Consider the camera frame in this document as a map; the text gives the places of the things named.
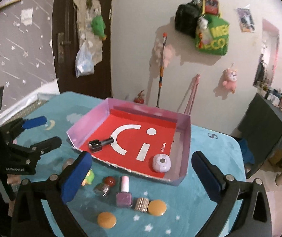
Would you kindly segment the person's left hand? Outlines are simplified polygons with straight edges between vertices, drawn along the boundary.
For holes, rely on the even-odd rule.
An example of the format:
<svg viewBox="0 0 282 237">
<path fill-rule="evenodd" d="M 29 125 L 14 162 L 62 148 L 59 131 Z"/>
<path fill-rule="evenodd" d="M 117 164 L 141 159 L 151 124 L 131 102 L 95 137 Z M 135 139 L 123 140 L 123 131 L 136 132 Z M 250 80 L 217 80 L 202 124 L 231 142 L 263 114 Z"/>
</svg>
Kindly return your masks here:
<svg viewBox="0 0 282 237">
<path fill-rule="evenodd" d="M 7 175 L 7 184 L 8 185 L 16 186 L 16 185 L 19 185 L 20 183 L 21 183 L 21 177 L 20 176 L 11 175 L 11 174 Z"/>
</svg>

